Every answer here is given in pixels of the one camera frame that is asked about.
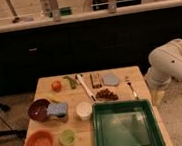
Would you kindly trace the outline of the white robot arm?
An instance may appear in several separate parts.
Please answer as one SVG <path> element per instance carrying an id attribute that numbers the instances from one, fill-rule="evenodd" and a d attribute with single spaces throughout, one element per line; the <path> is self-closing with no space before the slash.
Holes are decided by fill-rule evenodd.
<path id="1" fill-rule="evenodd" d="M 149 53 L 145 80 L 151 90 L 167 87 L 172 78 L 182 81 L 182 39 L 173 39 Z"/>

